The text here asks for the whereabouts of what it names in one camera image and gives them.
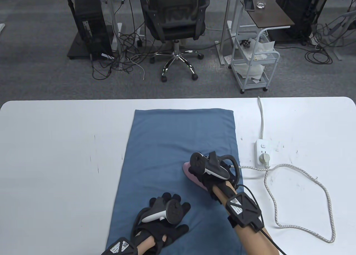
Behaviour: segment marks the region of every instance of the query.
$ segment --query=power strip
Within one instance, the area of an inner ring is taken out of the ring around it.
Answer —
[[[257,139],[256,144],[256,167],[259,168],[261,166],[264,167],[264,164],[259,160],[259,157],[263,154],[266,153],[269,156],[271,156],[271,142],[268,140],[264,139]]]

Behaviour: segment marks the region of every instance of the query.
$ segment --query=wooden tabletop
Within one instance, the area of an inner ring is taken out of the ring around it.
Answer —
[[[255,6],[255,11],[248,11],[248,14],[258,28],[294,25],[294,22],[275,0],[266,0],[266,6],[263,9]]]

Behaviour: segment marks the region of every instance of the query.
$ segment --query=black office chair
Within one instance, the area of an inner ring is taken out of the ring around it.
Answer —
[[[179,39],[193,38],[197,40],[205,31],[205,10],[210,4],[210,0],[140,0],[145,24],[152,36],[165,43],[166,40],[173,40],[173,53],[157,52],[150,58],[150,63],[155,63],[156,56],[171,56],[172,58],[165,64],[161,81],[166,82],[165,73],[175,59],[184,62],[192,72],[192,79],[197,80],[194,67],[182,56],[184,54],[196,53],[199,59],[204,55],[195,51],[179,51]]]

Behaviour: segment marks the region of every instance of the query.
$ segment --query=barcode label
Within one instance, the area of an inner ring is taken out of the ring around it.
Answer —
[[[122,241],[121,252],[126,250],[127,247],[128,247],[128,243],[126,241]],[[117,242],[116,245],[110,249],[110,251],[112,253],[118,253],[119,248],[120,248],[120,242]]]
[[[230,202],[241,205],[241,203],[236,198],[233,198],[232,200],[230,200]],[[236,214],[240,214],[243,211],[241,208],[239,208],[237,206],[234,206],[234,205],[230,205],[230,206],[236,212]]]

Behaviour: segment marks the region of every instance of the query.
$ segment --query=floor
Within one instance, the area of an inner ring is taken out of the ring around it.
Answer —
[[[328,22],[346,12],[351,0],[329,0],[319,19]],[[143,22],[139,0],[131,0],[135,24]],[[226,0],[210,0],[206,26],[221,29]],[[107,21],[107,6],[103,4]],[[128,1],[117,14],[123,32],[133,31]],[[237,98],[347,96],[356,100],[356,44],[339,48],[343,61],[314,65],[304,60],[304,51],[280,50],[281,61],[270,89],[239,93],[233,73],[221,66],[215,47],[205,49],[203,61],[190,59],[199,79],[191,80],[188,68],[175,63],[168,71],[167,83],[159,80],[165,61],[148,60],[130,74],[113,72],[105,81],[92,78],[90,61],[69,60],[66,53],[76,34],[76,27],[66,0],[0,0],[0,106],[9,100],[69,99],[148,99],[148,98]],[[244,23],[249,17],[244,16]],[[188,40],[186,47],[203,48],[221,38],[221,31],[206,30],[198,41]],[[351,42],[356,34],[349,37]]]

